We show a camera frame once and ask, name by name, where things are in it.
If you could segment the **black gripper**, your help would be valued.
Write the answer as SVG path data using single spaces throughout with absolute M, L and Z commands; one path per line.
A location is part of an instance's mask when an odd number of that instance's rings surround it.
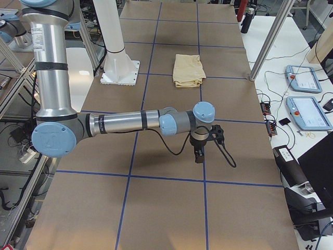
M 190 133 L 190 144 L 194 147 L 195 163 L 203 164 L 205 160 L 204 146 L 209 138 L 208 132 L 191 132 Z

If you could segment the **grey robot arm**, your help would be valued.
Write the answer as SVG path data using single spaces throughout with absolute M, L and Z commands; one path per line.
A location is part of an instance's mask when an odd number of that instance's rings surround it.
M 81 140 L 98 134 L 151 130 L 159 136 L 187 133 L 195 161 L 204 161 L 204 146 L 215 141 L 219 132 L 219 127 L 213 124 L 212 104 L 198 102 L 189 111 L 168 107 L 112 115 L 82 113 L 90 84 L 70 79 L 65 43 L 65 29 L 80 21 L 79 1 L 22 1 L 21 4 L 22 15 L 31 27 L 40 98 L 37 125 L 31 135 L 33 147 L 39 153 L 59 158 L 72 152 Z
M 15 38 L 21 38 L 26 33 L 26 28 L 16 14 L 1 14 L 1 39 L 5 43 L 10 43 Z

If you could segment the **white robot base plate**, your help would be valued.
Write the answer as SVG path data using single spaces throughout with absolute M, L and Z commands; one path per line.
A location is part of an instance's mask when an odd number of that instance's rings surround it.
M 135 85 L 140 68 L 140 61 L 131 60 L 125 50 L 119 53 L 108 52 L 106 55 L 101 84 Z

